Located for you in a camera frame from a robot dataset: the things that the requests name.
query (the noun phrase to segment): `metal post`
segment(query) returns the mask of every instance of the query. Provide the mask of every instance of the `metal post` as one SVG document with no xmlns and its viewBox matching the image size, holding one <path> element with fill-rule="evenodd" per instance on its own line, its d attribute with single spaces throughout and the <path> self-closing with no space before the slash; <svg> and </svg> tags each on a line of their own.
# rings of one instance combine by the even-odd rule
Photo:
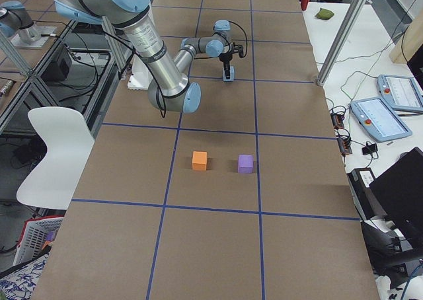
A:
<svg viewBox="0 0 423 300">
<path fill-rule="evenodd" d="M 338 58 L 338 55 L 348 35 L 350 34 L 350 31 L 357 20 L 365 1 L 366 0 L 352 0 L 332 47 L 330 47 L 329 53 L 326 56 L 319 76 L 317 77 L 317 85 L 323 86 L 327 80 L 330 70 L 332 70 L 332 67 L 335 64 L 335 61 Z"/>
<path fill-rule="evenodd" d="M 19 71 L 26 76 L 31 76 L 32 69 L 28 62 L 21 56 L 18 50 L 13 46 L 9 39 L 0 31 L 0 48 L 4 51 L 6 56 L 12 60 Z"/>
<path fill-rule="evenodd" d="M 105 32 L 113 36 L 116 36 L 113 25 L 107 17 L 103 17 L 103 23 L 101 25 Z M 110 46 L 110 50 L 112 50 L 113 57 L 116 61 L 116 65 L 118 66 L 119 70 L 125 71 L 124 68 L 125 68 L 126 60 L 125 60 L 124 53 L 122 51 L 122 47 L 120 46 L 119 41 L 107 35 L 106 35 L 106 40 L 108 42 L 108 45 Z"/>
</svg>

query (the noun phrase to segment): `purple cube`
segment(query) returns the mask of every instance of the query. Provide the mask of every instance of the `purple cube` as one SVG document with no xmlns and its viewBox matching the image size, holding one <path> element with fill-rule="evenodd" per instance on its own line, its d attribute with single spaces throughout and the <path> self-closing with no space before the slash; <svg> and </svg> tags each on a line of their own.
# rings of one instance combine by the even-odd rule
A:
<svg viewBox="0 0 423 300">
<path fill-rule="evenodd" d="M 253 161 L 252 155 L 239 155 L 238 173 L 252 173 Z"/>
</svg>

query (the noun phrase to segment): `orange cube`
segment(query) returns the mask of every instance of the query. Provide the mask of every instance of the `orange cube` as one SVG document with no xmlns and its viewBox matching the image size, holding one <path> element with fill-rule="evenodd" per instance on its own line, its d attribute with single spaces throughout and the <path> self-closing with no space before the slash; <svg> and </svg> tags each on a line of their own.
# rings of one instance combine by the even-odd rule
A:
<svg viewBox="0 0 423 300">
<path fill-rule="evenodd" d="M 207 170 L 207 153 L 205 151 L 192 152 L 192 170 Z"/>
</svg>

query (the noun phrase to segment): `computer monitor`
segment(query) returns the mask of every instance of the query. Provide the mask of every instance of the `computer monitor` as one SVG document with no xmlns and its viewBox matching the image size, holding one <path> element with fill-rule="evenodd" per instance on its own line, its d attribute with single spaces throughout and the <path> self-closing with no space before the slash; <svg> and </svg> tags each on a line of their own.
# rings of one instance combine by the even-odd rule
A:
<svg viewBox="0 0 423 300">
<path fill-rule="evenodd" d="M 370 184 L 413 248 L 423 246 L 423 152 L 415 147 Z"/>
</svg>

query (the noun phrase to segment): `plastic crate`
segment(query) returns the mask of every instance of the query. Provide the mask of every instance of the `plastic crate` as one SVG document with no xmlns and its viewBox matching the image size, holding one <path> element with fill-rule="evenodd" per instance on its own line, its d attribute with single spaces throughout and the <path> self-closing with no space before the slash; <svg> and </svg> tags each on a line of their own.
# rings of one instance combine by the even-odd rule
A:
<svg viewBox="0 0 423 300">
<path fill-rule="evenodd" d="M 49 232 L 58 229 L 63 217 L 47 216 L 25 222 L 13 260 L 13 265 L 21 264 L 36 257 L 46 242 Z"/>
</svg>

